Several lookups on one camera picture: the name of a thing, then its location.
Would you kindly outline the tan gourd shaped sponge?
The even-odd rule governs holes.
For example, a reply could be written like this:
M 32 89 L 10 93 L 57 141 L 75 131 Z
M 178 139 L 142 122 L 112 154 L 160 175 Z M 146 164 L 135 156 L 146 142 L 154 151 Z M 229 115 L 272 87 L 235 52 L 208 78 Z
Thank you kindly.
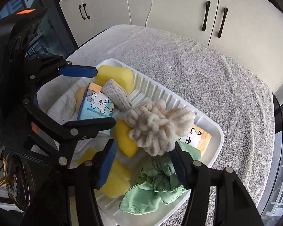
M 76 100 L 76 104 L 75 104 L 75 111 L 78 113 L 81 107 L 81 103 L 84 97 L 86 91 L 86 87 L 80 87 L 76 93 L 75 93 L 75 100 Z

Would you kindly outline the orange yellow half round sponge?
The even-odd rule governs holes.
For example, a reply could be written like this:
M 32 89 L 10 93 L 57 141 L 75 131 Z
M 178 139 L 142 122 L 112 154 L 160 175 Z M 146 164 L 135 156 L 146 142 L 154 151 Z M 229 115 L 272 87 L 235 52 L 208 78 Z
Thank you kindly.
M 132 129 L 125 123 L 125 120 L 118 118 L 114 126 L 114 139 L 118 144 L 119 150 L 127 157 L 132 157 L 137 151 L 138 147 L 130 137 L 129 132 Z

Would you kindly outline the yellow tissue pack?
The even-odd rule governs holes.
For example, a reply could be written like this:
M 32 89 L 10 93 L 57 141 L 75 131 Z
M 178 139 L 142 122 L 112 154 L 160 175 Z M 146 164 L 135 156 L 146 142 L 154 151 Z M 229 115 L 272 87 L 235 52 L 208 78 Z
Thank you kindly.
M 200 156 L 202 157 L 208 147 L 211 138 L 212 135 L 210 133 L 196 125 L 193 125 L 189 134 L 187 136 L 182 136 L 180 138 L 180 141 L 186 143 L 189 146 L 192 146 L 193 148 L 198 149 L 200 151 Z

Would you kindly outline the green cloth scrunchie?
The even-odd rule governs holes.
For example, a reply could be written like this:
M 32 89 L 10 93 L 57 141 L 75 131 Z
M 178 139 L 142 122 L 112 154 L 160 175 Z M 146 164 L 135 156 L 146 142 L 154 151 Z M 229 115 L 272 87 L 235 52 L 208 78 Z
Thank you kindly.
M 129 214 L 155 212 L 160 204 L 171 204 L 187 191 L 178 180 L 168 153 L 147 158 L 135 176 L 135 185 L 125 193 L 119 205 L 121 211 Z

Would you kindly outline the blue tissue pack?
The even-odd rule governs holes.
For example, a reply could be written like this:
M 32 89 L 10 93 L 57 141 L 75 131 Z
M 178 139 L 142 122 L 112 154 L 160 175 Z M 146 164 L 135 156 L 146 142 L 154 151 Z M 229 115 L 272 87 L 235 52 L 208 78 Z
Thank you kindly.
M 112 117 L 113 101 L 102 92 L 102 87 L 90 82 L 81 103 L 77 120 Z

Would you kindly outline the yellow rectangular sponge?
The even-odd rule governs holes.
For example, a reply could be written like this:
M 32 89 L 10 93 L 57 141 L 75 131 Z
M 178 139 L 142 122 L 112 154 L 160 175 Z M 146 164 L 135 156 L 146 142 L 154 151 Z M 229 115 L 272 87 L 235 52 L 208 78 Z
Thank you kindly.
M 102 65 L 98 68 L 98 74 L 95 76 L 94 81 L 96 84 L 104 86 L 111 79 L 121 85 L 127 94 L 133 91 L 134 74 L 130 69 Z

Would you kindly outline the beige knitted cloth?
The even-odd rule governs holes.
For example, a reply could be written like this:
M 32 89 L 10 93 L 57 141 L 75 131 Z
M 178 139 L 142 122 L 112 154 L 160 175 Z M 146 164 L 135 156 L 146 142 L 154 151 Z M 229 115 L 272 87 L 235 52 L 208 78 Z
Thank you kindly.
M 126 90 L 115 80 L 108 80 L 102 87 L 102 92 L 123 112 L 132 108 Z

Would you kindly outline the cream chenille scrunchie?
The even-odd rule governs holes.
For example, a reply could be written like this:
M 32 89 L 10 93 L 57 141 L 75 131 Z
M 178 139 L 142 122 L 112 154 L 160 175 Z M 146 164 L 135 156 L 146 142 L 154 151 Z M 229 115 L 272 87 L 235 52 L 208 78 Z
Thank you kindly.
M 172 151 L 175 142 L 189 134 L 196 118 L 189 106 L 166 108 L 162 99 L 144 101 L 125 116 L 125 123 L 132 128 L 129 137 L 152 157 Z

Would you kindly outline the white plastic tray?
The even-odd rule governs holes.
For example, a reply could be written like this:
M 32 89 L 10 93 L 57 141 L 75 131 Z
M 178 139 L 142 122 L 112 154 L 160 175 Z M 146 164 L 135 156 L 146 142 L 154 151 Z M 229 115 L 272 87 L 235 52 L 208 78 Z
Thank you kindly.
M 108 180 L 95 190 L 104 225 L 160 225 L 189 199 L 170 152 L 179 145 L 211 167 L 224 134 L 214 121 L 159 83 L 116 59 L 97 65 L 50 108 L 59 124 L 112 117 L 116 125 L 78 142 L 71 166 L 104 149 L 112 138 L 116 157 Z

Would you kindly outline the yellow rounded sponge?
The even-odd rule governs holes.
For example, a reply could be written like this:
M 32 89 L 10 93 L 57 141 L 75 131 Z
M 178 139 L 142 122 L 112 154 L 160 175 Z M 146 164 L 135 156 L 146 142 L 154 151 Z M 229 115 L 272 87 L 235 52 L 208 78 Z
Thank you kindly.
M 114 159 L 107 182 L 100 191 L 114 199 L 124 195 L 131 187 L 130 180 L 133 172 L 119 160 Z

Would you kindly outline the green sleeved glass tumbler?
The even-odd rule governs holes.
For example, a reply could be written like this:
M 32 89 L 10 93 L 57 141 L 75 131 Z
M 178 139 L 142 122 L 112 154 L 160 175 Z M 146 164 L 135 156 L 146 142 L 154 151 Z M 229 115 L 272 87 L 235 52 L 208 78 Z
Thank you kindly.
M 14 153 L 6 153 L 3 156 L 2 171 L 0 189 L 6 190 L 8 199 L 18 209 L 27 210 L 36 192 L 27 160 Z

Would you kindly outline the grey towel table cover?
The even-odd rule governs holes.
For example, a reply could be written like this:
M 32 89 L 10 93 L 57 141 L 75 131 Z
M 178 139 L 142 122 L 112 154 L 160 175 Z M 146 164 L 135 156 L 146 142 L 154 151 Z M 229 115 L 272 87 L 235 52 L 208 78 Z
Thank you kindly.
M 230 57 L 169 32 L 117 25 L 68 56 L 95 66 L 114 58 L 150 77 L 215 121 L 224 144 L 213 167 L 232 167 L 255 204 L 271 166 L 275 118 L 272 91 Z

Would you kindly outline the white cabinet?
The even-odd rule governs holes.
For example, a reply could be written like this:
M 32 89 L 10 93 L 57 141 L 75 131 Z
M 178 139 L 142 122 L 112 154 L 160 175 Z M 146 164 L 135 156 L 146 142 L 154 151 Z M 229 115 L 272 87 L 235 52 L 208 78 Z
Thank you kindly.
M 268 0 L 61 0 L 78 45 L 117 24 L 192 38 L 232 57 L 272 91 L 283 84 L 283 13 Z

